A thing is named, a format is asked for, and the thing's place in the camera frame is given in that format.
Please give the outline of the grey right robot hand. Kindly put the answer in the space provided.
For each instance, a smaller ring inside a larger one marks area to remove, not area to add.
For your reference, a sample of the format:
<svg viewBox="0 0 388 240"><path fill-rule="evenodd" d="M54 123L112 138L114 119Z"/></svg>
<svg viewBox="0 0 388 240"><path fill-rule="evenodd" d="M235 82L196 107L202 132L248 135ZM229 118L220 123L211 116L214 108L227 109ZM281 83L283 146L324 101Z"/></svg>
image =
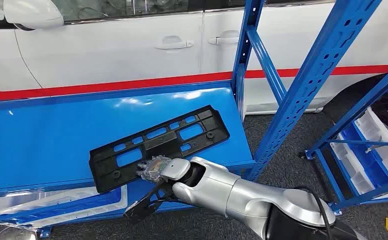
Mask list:
<svg viewBox="0 0 388 240"><path fill-rule="evenodd" d="M171 158L158 155L145 162L138 163L136 166L136 175L143 180L158 183L162 180L162 170L172 161Z"/></svg>

